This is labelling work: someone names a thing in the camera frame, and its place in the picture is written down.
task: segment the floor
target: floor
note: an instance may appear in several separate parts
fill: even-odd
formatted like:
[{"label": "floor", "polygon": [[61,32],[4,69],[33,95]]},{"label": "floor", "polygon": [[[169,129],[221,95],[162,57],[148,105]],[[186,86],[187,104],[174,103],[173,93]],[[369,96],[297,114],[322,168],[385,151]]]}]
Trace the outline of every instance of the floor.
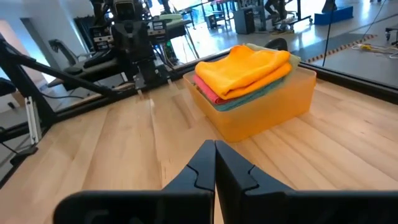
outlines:
[{"label": "floor", "polygon": [[[288,10],[294,10],[295,1],[288,5]],[[348,21],[333,24],[331,27],[330,37],[338,37],[342,34],[361,35],[365,32],[367,34],[377,34],[378,37],[369,41],[375,45],[387,45],[388,43],[384,37],[384,29],[386,26],[397,24],[397,9],[398,1],[386,0],[382,10],[378,14],[381,3],[359,1],[359,0],[337,0],[337,5],[354,6],[354,18]],[[303,16],[313,14],[315,11],[320,11],[323,7],[321,1],[302,1]],[[376,18],[376,23],[369,28],[369,24]],[[271,35],[268,32],[258,32],[251,35],[238,35],[234,31],[234,24],[227,27],[220,27],[218,30],[211,32],[202,25],[198,25],[196,30],[191,30],[193,41],[197,47],[198,53],[201,57],[216,53],[220,50],[232,47],[236,44],[254,43],[264,45],[271,39],[276,37],[283,37],[289,43],[291,51],[304,49],[313,44],[319,43],[326,39],[327,26],[310,26],[308,21],[299,22],[295,25],[295,34],[285,35]],[[181,62],[191,61],[194,59],[190,48],[186,44],[185,39],[179,38],[172,41],[176,53]],[[322,61],[314,62],[316,65],[322,65]],[[325,66],[327,68],[339,70],[341,72],[350,73],[357,76],[366,77],[368,79],[379,79],[383,84],[394,85],[398,80],[396,79],[396,70],[398,64],[395,61],[385,57],[385,55],[378,55],[374,53],[358,52],[356,50],[348,49],[337,54],[328,56],[326,58]],[[102,85],[116,86],[122,82],[118,76],[111,77],[107,80],[100,81]],[[52,96],[87,96],[89,91],[84,89],[77,89],[74,92],[66,92],[61,86],[50,90]],[[76,102],[76,99],[64,100],[49,100],[52,108],[59,110],[65,108]],[[21,122],[27,121],[25,109],[10,110],[0,114],[0,126],[10,127]],[[27,136],[18,139],[13,139],[7,142],[13,148],[22,148],[29,145]],[[11,165],[8,163],[12,154],[0,146],[0,178],[9,170]]]},{"label": "floor", "polygon": [[[297,190],[397,190],[394,133],[398,106],[318,81],[308,113],[230,145]],[[206,139],[222,137],[182,81],[59,123],[0,190],[0,223],[51,223],[82,189],[159,190]]]}]

